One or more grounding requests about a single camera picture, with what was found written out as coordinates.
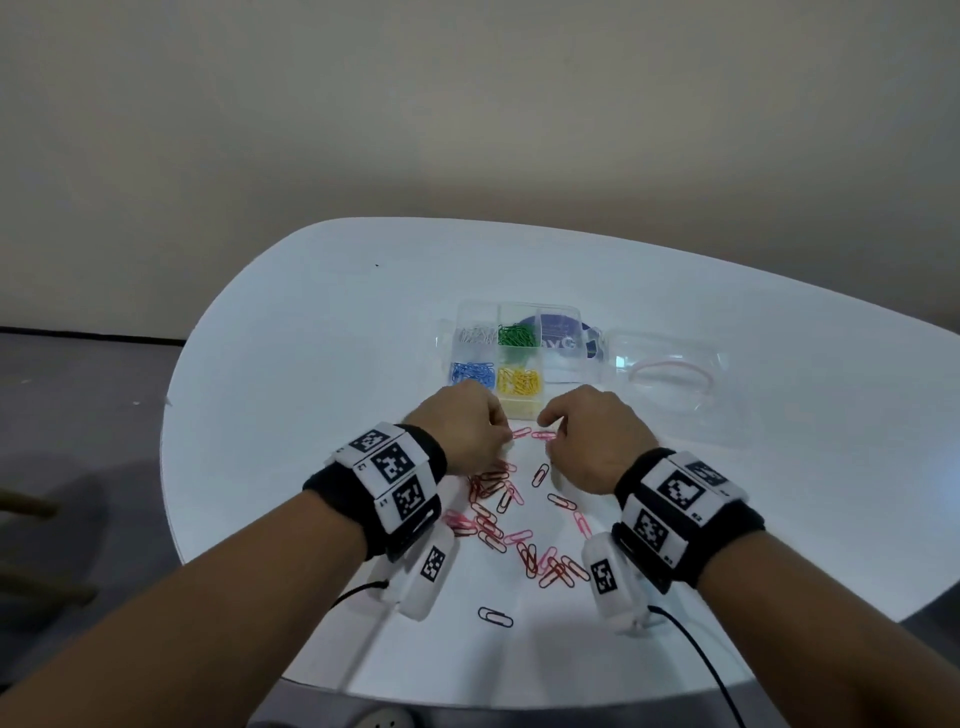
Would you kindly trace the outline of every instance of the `wall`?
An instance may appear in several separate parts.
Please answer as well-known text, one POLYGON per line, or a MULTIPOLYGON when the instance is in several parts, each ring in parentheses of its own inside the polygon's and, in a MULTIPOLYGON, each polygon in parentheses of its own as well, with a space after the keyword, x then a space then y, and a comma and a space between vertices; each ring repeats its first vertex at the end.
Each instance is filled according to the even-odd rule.
POLYGON ((6 0, 0 325, 185 336, 290 231, 439 215, 955 326, 958 7, 6 0))

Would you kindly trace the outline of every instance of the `tabletop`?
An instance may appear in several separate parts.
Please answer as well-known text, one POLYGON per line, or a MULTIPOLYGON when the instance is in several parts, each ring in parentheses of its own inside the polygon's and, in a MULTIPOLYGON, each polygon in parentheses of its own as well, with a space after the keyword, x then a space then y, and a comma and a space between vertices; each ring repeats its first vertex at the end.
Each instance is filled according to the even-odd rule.
MULTIPOLYGON (((719 446, 664 433, 668 445, 692 449, 744 487, 770 531, 892 619, 957 581, 960 337, 700 255, 420 218, 296 231, 248 265, 197 324, 170 384, 161 443, 181 560, 279 505, 332 450, 367 425, 398 421, 442 383, 437 332, 464 299, 561 303, 600 329, 712 342, 742 393, 746 436, 719 446)), ((541 459, 533 447, 518 450, 520 467, 541 459)), ((584 510, 594 530, 615 516, 607 502, 584 510)), ((465 609, 470 589, 513 590, 496 580, 503 569, 482 546, 461 548, 424 622, 349 600, 285 675, 465 707, 610 704, 713 686, 676 631, 636 639, 605 630, 588 590, 549 603, 518 596, 519 628, 478 627, 465 609)), ((699 596, 678 585, 668 598, 725 682, 751 678, 699 596)))

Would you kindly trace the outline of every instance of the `black cable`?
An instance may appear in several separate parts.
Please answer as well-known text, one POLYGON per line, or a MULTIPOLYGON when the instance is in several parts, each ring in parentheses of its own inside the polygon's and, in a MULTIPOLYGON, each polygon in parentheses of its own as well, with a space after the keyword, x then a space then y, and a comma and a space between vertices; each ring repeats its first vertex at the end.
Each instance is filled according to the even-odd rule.
POLYGON ((371 581, 371 582, 369 582, 369 583, 367 583, 367 584, 361 584, 361 585, 360 585, 359 587, 357 587, 356 589, 351 589, 349 592, 346 592, 346 593, 341 594, 340 596, 338 596, 338 597, 337 597, 337 600, 336 600, 335 602, 333 602, 333 604, 330 605, 330 609, 333 609, 335 606, 337 606, 337 605, 338 605, 340 602, 342 602, 344 599, 347 599, 347 598, 349 598, 349 597, 357 594, 358 592, 362 592, 362 591, 364 591, 365 589, 386 589, 386 588, 389 587, 389 586, 390 586, 390 582, 387 581, 386 579, 384 579, 383 581, 371 581))
POLYGON ((733 704, 733 698, 731 698, 730 693, 727 692, 727 686, 723 684, 723 681, 720 679, 720 675, 718 675, 717 671, 713 668, 713 665, 710 663, 710 660, 708 659, 707 654, 700 648, 700 645, 697 644, 697 641, 693 639, 693 635, 687 632, 684 629, 684 626, 680 624, 680 621, 676 617, 671 615, 669 612, 667 612, 665 609, 661 609, 660 607, 655 607, 653 605, 647 607, 647 609, 652 614, 663 615, 664 617, 672 621, 674 625, 677 627, 677 629, 679 629, 681 632, 684 633, 684 637, 690 640, 690 644, 692 644, 693 648, 697 650, 697 654, 700 655, 700 659, 704 661, 704 664, 707 666, 707 669, 710 671, 710 674, 713 675, 713 679, 717 681, 717 685, 720 687, 720 692, 723 693, 723 696, 727 699, 727 705, 730 706, 730 709, 733 713, 733 717, 736 718, 736 724, 740 726, 740 728, 747 728, 747 726, 743 722, 743 718, 740 717, 740 711, 738 711, 736 709, 736 705, 733 704))

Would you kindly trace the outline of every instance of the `floor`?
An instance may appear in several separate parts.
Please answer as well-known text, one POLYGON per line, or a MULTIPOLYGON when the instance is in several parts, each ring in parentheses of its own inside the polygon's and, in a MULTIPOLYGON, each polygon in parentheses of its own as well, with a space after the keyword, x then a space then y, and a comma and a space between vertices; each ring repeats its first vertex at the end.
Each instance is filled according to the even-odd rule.
MULTIPOLYGON (((0 597, 0 683, 30 674, 179 564, 157 461, 179 354, 175 346, 0 334, 0 484, 63 506, 49 522, 0 515, 0 559, 100 588, 87 607, 62 612, 0 597)), ((960 666, 960 585, 905 624, 960 666)), ((732 695, 747 725, 785 725, 757 684, 732 695)), ((252 722, 339 728, 372 706, 280 681, 252 722)), ((427 725, 451 728, 734 725, 718 691, 601 710, 417 710, 427 725)))

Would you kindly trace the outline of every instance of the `black wrist strap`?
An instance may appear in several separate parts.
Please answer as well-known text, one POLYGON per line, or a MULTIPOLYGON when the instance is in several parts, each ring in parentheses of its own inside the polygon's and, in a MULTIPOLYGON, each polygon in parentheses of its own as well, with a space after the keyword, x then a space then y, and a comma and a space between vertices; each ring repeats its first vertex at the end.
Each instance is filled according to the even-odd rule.
MULTIPOLYGON (((414 425, 397 426, 409 432, 427 454, 427 457, 430 458, 430 471, 435 482, 439 483, 440 479, 446 475, 446 454, 440 444, 420 427, 414 425)), ((420 507, 420 510, 426 509, 423 519, 413 518, 405 522, 388 537, 376 515, 376 508, 373 505, 370 492, 364 488, 363 483, 350 468, 340 463, 328 465, 318 473, 311 475, 303 484, 303 490, 313 491, 337 513, 346 516, 363 528, 364 537, 367 540, 368 559, 388 553, 388 551, 394 551, 392 549, 394 545, 408 544, 412 537, 419 536, 418 531, 422 530, 425 524, 429 525, 426 519, 431 514, 435 512, 437 516, 440 515, 440 498, 433 496, 425 505, 420 507)))
POLYGON ((618 523, 612 530, 614 540, 630 557, 651 583, 664 594, 671 581, 683 581, 696 589, 700 574, 713 556, 741 536, 762 531, 763 518, 742 500, 727 503, 703 526, 683 516, 674 506, 645 486, 641 481, 658 463, 675 451, 656 448, 640 455, 616 484, 613 493, 620 507, 629 496, 635 496, 644 507, 663 520, 675 533, 687 541, 680 563, 673 569, 646 545, 628 524, 618 523))

